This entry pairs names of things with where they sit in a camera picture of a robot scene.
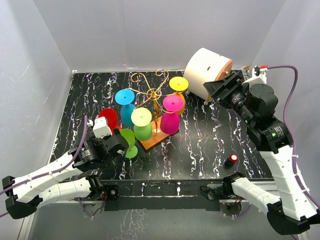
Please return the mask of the green plastic wine glass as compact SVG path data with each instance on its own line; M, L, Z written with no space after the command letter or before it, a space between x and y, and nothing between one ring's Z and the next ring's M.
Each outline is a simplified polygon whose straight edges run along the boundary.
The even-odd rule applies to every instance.
M128 159L136 157L138 154L138 148L135 145L136 138L134 132L128 128L124 128L120 130L120 134L128 143L128 149L126 151L125 157Z
M134 135L139 141L147 141L152 137L152 114L147 108L135 108L131 114L131 121L134 124Z

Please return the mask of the orange plastic wine glass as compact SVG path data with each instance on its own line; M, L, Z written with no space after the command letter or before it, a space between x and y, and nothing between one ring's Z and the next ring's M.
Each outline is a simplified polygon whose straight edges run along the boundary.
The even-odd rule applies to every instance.
M180 97L183 101L183 107L177 112L178 115L181 115L184 113L186 106L186 100L183 92L189 87L189 82L182 76L175 76L170 79L169 86L172 90L174 90L174 94Z

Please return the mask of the blue plastic wine glass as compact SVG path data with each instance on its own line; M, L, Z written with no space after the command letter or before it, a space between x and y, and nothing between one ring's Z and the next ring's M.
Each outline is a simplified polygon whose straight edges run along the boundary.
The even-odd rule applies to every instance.
M127 127L133 127L131 115L135 109L135 105L132 102L135 99L135 94L130 89L122 89L118 91L115 95L115 101L121 105L120 116L122 123Z

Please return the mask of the magenta plastic wine glass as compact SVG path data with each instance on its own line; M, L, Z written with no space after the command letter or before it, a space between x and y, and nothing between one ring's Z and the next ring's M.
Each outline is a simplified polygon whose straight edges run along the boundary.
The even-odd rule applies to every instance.
M161 117L160 129L167 135L174 135L180 128L178 111L183 108L184 102L177 95L169 95L163 99L163 106L166 112Z

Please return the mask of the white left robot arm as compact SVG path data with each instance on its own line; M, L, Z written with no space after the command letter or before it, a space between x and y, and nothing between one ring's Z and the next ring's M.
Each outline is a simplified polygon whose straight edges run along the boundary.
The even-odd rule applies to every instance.
M107 166L128 147L128 142L119 132L103 138L82 137L78 146L56 161L25 176L3 178L1 194L7 195L7 214L17 220L58 201L74 198L99 199L104 188L97 175L84 176L74 181L67 179Z

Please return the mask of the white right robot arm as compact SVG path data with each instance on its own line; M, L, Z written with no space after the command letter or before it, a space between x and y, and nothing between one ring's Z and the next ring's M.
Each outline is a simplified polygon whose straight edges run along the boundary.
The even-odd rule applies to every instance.
M222 186L206 192L230 199L242 197L263 212L280 235L298 235L319 224L320 208L294 165L294 143L287 126L275 116L278 98L265 83L249 83L237 73L203 84L208 95L222 107L233 109L246 123L246 133L267 163L279 195L273 195L236 172L224 177Z

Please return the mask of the red plastic wine glass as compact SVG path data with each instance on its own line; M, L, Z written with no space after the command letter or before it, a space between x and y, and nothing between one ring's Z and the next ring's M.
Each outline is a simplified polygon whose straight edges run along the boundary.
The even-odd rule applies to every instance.
M105 108L99 113L99 117L105 117L108 123L109 128L114 131L114 129L118 129L119 131L122 129L118 123L118 115L117 112L113 108Z

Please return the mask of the white cylindrical container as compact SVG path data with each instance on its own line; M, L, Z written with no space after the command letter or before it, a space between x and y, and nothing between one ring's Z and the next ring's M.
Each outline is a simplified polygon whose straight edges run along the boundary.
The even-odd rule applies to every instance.
M206 48L200 48L189 60L183 77L188 81L187 90L206 102L213 99L204 87L206 82L225 78L232 70L233 60Z

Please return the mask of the red push button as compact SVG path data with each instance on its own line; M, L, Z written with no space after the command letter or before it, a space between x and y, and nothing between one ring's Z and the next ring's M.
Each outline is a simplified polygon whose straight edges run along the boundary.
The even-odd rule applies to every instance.
M231 168L238 161L238 156L236 154L231 154L228 158L225 159L224 165L227 168Z

